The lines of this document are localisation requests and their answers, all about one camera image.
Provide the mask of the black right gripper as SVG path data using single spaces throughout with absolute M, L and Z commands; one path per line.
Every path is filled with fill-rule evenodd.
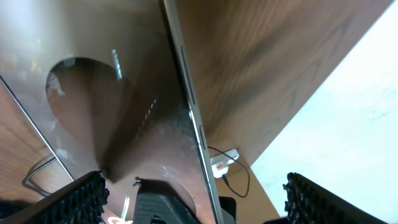
M 232 197 L 219 197 L 224 224 L 236 224 L 236 201 Z

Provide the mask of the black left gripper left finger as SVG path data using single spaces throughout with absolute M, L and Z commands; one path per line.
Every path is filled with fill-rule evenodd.
M 100 171 L 91 171 L 25 208 L 11 203 L 12 213 L 1 223 L 103 223 L 109 190 Z

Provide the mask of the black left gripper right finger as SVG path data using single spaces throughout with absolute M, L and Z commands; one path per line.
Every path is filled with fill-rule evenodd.
M 384 223 L 301 174 L 288 173 L 283 189 L 287 193 L 284 211 L 289 223 Z

